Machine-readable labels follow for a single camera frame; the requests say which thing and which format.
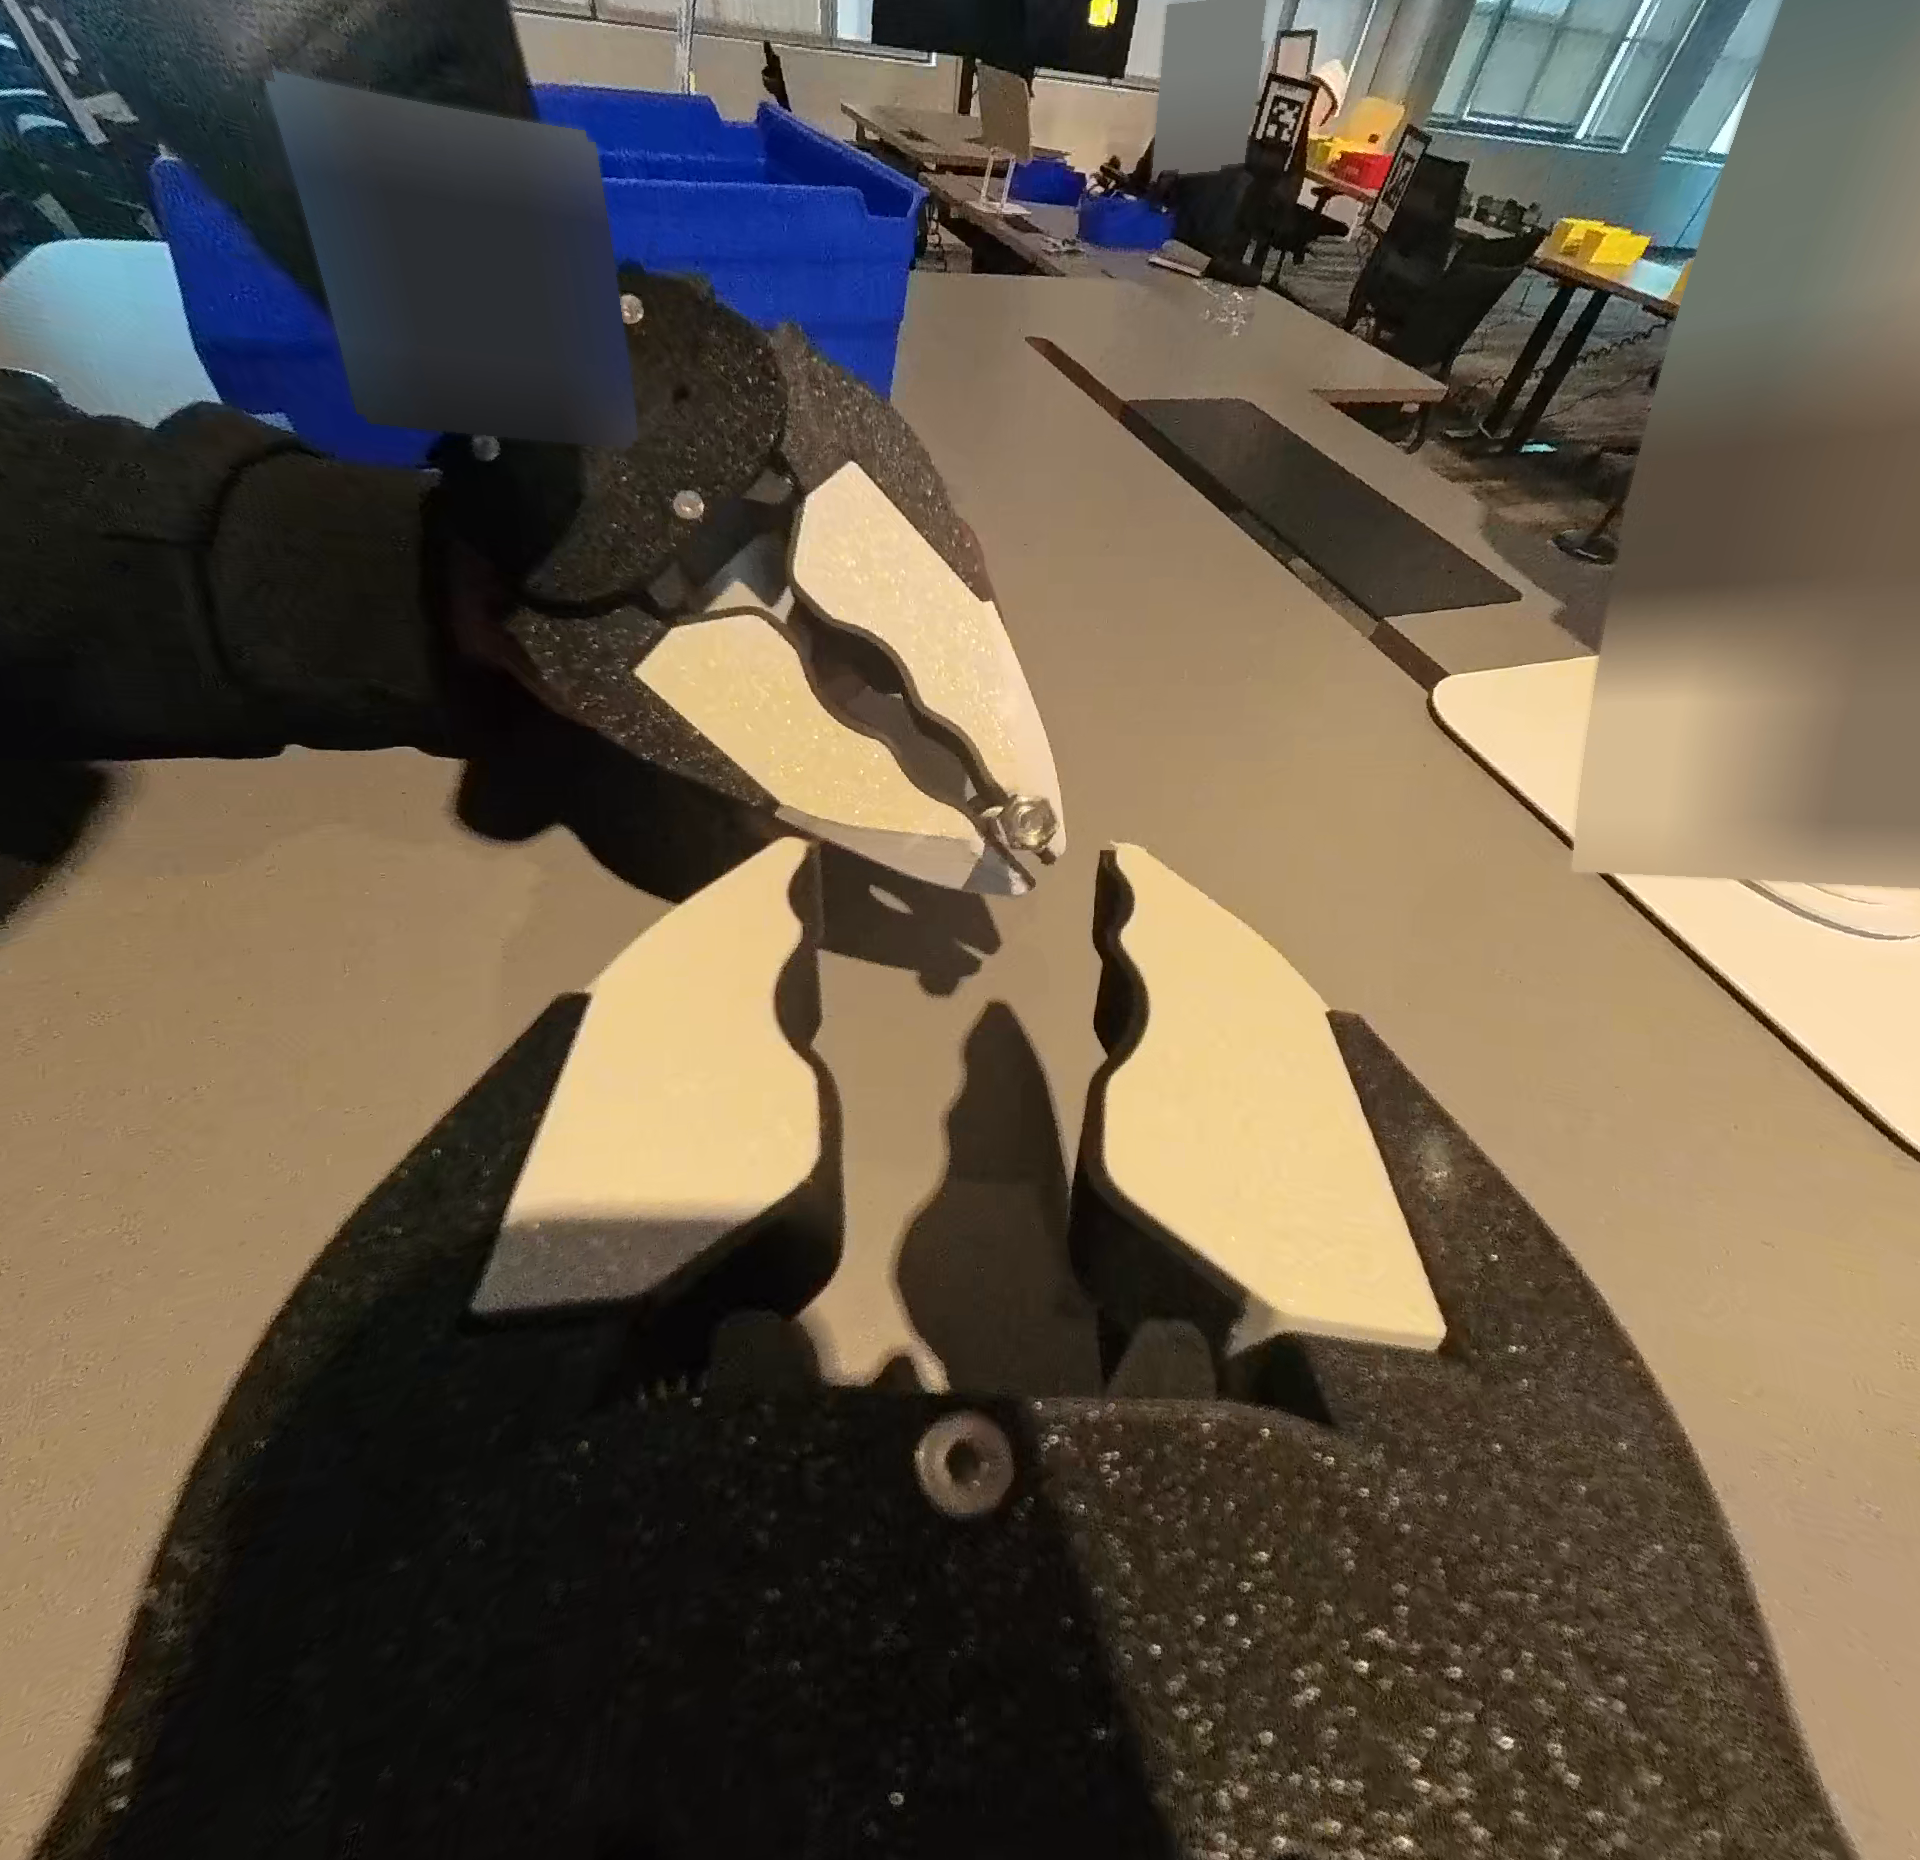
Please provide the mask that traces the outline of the large black monitor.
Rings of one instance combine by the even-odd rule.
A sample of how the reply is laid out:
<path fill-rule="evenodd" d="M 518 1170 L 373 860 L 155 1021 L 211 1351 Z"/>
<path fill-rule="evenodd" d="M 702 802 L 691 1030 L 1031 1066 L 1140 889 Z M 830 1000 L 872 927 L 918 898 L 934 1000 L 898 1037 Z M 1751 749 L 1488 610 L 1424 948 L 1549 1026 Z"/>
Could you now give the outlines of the large black monitor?
<path fill-rule="evenodd" d="M 1138 0 L 872 0 L 872 39 L 1008 74 L 1123 78 Z"/>

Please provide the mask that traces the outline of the white rounded object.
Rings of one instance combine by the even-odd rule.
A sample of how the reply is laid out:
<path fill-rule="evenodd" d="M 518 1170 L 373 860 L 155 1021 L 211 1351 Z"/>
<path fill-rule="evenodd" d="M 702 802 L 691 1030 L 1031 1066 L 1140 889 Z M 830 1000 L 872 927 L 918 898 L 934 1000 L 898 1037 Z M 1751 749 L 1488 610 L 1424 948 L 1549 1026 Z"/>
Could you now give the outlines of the white rounded object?
<path fill-rule="evenodd" d="M 162 242 L 50 242 L 2 279 L 2 368 L 49 381 L 71 408 L 156 424 L 219 402 Z"/>

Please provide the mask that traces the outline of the white document stand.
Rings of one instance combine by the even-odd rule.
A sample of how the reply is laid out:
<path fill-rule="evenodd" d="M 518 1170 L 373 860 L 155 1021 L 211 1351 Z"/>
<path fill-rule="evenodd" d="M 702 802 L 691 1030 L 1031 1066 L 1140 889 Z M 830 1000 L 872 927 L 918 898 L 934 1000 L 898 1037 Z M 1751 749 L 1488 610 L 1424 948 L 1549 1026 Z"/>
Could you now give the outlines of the white document stand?
<path fill-rule="evenodd" d="M 1456 672 L 1433 722 L 1563 840 L 1597 662 Z M 1917 1151 L 1916 896 L 1610 875 L 1719 985 L 1907 1153 Z"/>

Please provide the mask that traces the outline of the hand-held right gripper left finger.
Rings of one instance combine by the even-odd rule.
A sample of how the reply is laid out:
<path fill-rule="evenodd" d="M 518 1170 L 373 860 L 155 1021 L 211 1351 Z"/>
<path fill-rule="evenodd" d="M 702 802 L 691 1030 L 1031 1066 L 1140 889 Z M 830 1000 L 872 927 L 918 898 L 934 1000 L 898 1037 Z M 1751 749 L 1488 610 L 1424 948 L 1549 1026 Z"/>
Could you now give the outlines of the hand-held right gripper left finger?
<path fill-rule="evenodd" d="M 814 849 L 780 839 L 587 985 L 477 1318 L 686 1301 L 794 1316 L 825 1287 L 840 1115 L 814 1053 L 819 941 Z"/>

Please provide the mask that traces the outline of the small white board stand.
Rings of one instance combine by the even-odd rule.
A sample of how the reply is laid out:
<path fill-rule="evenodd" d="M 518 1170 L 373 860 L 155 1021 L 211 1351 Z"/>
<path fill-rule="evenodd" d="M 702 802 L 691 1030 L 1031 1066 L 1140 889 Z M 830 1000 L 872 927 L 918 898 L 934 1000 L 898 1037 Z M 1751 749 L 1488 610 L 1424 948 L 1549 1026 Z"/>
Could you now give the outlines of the small white board stand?
<path fill-rule="evenodd" d="M 1013 212 L 1013 177 L 1031 158 L 1031 93 L 1023 74 L 974 65 L 979 121 L 979 208 L 998 219 Z"/>

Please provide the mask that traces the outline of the person's left forearm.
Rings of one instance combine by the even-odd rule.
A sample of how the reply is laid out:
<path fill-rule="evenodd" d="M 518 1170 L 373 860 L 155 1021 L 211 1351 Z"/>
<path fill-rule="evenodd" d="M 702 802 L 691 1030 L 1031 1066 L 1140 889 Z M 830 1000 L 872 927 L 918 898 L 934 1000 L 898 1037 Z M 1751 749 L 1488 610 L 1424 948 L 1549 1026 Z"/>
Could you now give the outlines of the person's left forearm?
<path fill-rule="evenodd" d="M 511 658 L 436 486 L 230 408 L 144 426 L 3 369 L 3 912 L 79 843 L 115 764 L 469 755 Z"/>

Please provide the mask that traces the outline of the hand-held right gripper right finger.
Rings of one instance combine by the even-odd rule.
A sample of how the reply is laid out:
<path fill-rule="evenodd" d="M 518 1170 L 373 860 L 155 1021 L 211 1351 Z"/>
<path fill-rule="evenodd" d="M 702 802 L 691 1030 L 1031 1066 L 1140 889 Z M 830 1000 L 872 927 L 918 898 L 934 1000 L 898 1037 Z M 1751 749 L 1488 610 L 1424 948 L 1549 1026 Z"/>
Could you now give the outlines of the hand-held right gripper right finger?
<path fill-rule="evenodd" d="M 1188 1322 L 1219 1358 L 1282 1338 L 1446 1341 L 1332 1009 L 1249 924 L 1134 843 L 1099 857 L 1094 1037 L 1072 1270 L 1117 1337 Z"/>

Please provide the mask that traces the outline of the black office chair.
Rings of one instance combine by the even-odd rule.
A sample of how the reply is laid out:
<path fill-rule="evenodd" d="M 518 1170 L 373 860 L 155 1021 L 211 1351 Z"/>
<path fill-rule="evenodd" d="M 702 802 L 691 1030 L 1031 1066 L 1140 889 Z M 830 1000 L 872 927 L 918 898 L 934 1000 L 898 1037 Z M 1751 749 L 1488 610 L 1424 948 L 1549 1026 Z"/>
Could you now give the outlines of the black office chair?
<path fill-rule="evenodd" d="M 1446 382 L 1466 341 L 1549 240 L 1534 219 L 1504 216 L 1491 234 L 1458 229 L 1466 163 L 1421 152 L 1386 188 L 1393 208 L 1358 269 L 1344 331 L 1436 382 Z"/>
<path fill-rule="evenodd" d="M 1169 173 L 1157 188 L 1171 212 L 1175 242 L 1202 256 L 1201 277 L 1210 284 L 1259 288 L 1282 263 L 1302 263 L 1313 244 L 1347 234 L 1341 222 L 1301 204 L 1297 193 L 1247 168 Z"/>

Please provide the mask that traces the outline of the blue plastic bin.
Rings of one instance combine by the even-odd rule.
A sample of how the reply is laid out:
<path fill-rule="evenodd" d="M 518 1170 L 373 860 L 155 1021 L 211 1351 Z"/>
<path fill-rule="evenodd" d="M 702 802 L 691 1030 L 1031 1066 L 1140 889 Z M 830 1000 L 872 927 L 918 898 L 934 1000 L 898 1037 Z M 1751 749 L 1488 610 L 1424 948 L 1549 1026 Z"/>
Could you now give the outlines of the blue plastic bin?
<path fill-rule="evenodd" d="M 722 119 L 710 97 L 532 84 L 538 119 L 598 154 L 616 263 L 696 277 L 763 330 L 795 325 L 880 398 L 894 389 L 925 188 L 775 105 Z M 358 417 L 316 304 L 170 154 L 149 167 L 187 336 L 215 396 L 311 450 L 419 466 L 430 434 Z"/>

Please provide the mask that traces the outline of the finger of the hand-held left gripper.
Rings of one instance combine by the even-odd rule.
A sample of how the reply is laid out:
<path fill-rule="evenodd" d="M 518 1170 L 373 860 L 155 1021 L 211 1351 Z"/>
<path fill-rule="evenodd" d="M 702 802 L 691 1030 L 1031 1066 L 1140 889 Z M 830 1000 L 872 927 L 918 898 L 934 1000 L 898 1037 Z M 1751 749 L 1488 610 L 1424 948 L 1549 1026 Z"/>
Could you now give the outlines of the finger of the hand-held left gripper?
<path fill-rule="evenodd" d="M 1032 892 L 1038 880 L 961 805 L 927 791 L 883 737 L 830 707 L 774 618 L 731 610 L 669 627 L 634 679 L 794 831 L 927 888 Z"/>
<path fill-rule="evenodd" d="M 1065 849 L 1050 742 L 996 601 L 856 463 L 799 505 L 790 585 L 814 619 L 890 662 L 925 727 L 965 753 L 972 791 L 1047 799 Z"/>

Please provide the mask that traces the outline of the yellow bins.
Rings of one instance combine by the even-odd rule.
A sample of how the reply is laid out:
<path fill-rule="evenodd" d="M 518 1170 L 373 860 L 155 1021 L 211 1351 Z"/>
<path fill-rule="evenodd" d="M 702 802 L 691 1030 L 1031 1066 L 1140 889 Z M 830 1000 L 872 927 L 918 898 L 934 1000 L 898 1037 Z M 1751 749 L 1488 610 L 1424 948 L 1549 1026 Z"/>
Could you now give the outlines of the yellow bins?
<path fill-rule="evenodd" d="M 1364 96 L 1348 102 L 1322 135 L 1309 140 L 1307 180 L 1347 198 L 1375 198 L 1405 131 L 1405 106 Z"/>

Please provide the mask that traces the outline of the black desk mat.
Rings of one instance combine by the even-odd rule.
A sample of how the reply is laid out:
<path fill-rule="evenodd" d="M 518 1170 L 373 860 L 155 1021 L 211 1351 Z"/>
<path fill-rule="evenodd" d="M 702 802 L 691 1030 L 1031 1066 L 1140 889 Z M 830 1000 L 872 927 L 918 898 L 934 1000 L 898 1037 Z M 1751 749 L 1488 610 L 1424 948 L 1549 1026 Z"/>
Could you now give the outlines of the black desk mat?
<path fill-rule="evenodd" d="M 1249 513 L 1372 619 L 1521 599 L 1470 553 L 1247 401 L 1148 398 L 1120 414 L 1222 512 Z"/>

